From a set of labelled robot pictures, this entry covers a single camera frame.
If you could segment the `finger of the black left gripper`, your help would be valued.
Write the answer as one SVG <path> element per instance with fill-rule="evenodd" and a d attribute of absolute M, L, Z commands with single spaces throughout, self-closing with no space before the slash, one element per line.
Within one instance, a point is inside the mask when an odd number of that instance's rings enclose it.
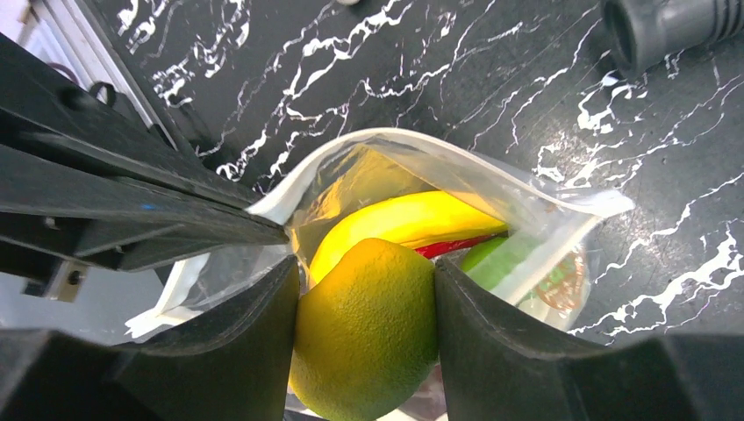
<path fill-rule="evenodd" d="M 124 177 L 1 148 L 1 269 L 49 274 L 59 260 L 121 271 L 222 246 L 278 245 L 282 227 Z"/>
<path fill-rule="evenodd" d="M 1 143 L 233 208 L 245 209 L 258 199 L 250 188 L 168 146 L 7 37 L 1 38 Z"/>

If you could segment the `yellow fake lemon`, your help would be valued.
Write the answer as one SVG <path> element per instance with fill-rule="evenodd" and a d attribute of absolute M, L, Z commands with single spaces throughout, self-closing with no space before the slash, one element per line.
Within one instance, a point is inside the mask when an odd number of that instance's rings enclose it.
<path fill-rule="evenodd" d="M 377 420 L 414 395 L 438 357 L 433 263 L 365 239 L 299 299 L 289 385 L 328 420 Z"/>

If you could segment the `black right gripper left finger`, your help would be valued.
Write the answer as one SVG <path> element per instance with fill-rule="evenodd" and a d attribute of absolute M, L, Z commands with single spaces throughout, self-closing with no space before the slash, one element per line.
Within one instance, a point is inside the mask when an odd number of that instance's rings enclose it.
<path fill-rule="evenodd" d="M 148 341 L 103 346 L 50 330 L 1 333 L 4 420 L 280 420 L 297 261 Z"/>

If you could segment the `clear zip top bag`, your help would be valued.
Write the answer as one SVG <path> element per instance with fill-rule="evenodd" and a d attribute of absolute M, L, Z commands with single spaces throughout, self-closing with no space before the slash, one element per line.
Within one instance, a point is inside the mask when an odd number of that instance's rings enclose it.
<path fill-rule="evenodd" d="M 584 239 L 633 207 L 403 129 L 322 146 L 248 208 L 284 227 L 309 288 L 291 391 L 329 420 L 400 410 L 439 355 L 418 271 L 449 253 L 486 292 L 567 330 L 589 294 Z"/>

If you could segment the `red fake fruit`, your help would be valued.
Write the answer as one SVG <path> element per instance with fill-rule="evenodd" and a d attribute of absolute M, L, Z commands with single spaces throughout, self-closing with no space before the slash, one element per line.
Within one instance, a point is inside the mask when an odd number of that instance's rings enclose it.
<path fill-rule="evenodd" d="M 427 259 L 433 259 L 435 257 L 441 256 L 447 253 L 452 253 L 454 251 L 468 249 L 473 246 L 477 246 L 483 243 L 484 241 L 493 239 L 495 237 L 496 237 L 496 234 L 489 234 L 489 235 L 474 237 L 471 239 L 458 239 L 458 240 L 443 241 L 439 243 L 433 243 L 428 246 L 418 247 L 415 249 L 415 251 Z"/>

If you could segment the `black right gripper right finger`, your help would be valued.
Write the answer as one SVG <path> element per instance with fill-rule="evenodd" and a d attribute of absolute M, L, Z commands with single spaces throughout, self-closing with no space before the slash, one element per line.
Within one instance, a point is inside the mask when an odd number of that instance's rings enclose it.
<path fill-rule="evenodd" d="M 436 265 L 452 420 L 740 420 L 743 339 L 656 336 L 600 346 L 561 332 Z"/>

